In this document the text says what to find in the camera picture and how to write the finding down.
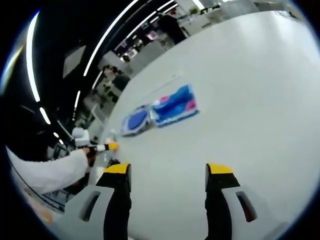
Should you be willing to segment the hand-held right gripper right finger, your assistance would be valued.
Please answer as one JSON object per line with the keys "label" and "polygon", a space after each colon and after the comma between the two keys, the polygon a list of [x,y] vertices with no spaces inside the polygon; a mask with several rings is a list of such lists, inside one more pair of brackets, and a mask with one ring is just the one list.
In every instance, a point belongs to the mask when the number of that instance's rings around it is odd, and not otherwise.
{"label": "hand-held right gripper right finger", "polygon": [[207,163],[205,167],[207,240],[266,240],[273,231],[268,206],[240,185],[233,170]]}

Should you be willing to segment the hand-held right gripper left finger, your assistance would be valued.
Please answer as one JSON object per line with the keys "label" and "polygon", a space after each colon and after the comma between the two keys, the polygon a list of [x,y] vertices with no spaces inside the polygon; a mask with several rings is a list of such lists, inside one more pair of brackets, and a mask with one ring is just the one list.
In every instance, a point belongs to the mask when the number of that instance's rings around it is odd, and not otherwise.
{"label": "hand-held right gripper left finger", "polygon": [[131,165],[113,164],[66,203],[63,238],[126,240],[131,206]]}

